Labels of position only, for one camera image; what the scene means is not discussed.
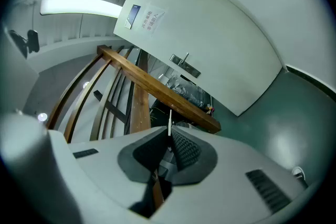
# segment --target sign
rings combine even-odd
[[[143,18],[141,20],[141,25],[138,27],[138,31],[142,34],[152,36],[158,27],[159,23],[163,19],[166,11],[159,7],[148,5],[145,12],[143,13]]]

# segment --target white door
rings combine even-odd
[[[133,5],[141,8],[128,29]],[[164,12],[152,25],[155,31],[146,21],[151,10]],[[189,78],[236,115],[266,91],[281,69],[265,35],[229,0],[126,0],[114,33]],[[187,53],[186,62],[201,73],[198,78],[170,61],[173,54],[183,59]]]

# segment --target ceiling light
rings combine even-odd
[[[118,18],[122,6],[104,0],[42,0],[41,15],[87,13]]]
[[[87,81],[87,82],[85,82],[84,84],[83,84],[83,89],[86,87],[86,85],[87,84],[89,84],[90,83],[90,81]]]
[[[43,121],[46,121],[48,118],[48,115],[46,113],[40,113],[38,116],[37,116],[37,119],[41,122]]]

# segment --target door handle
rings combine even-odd
[[[187,53],[187,55],[184,57],[184,59],[182,60],[180,57],[176,56],[175,54],[173,54],[170,58],[170,60],[178,65],[179,67],[181,67],[183,70],[187,71],[189,74],[193,75],[194,77],[198,78],[198,76],[201,74],[201,72],[199,72],[196,68],[192,67],[191,65],[189,65],[185,60],[187,59],[189,53]]]

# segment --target small screen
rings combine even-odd
[[[138,5],[133,5],[129,15],[128,15],[128,18],[127,18],[127,21],[125,22],[125,27],[128,28],[128,29],[131,29],[132,25],[133,25],[133,22],[136,18],[136,15],[138,14],[138,11],[140,9],[140,6]]]

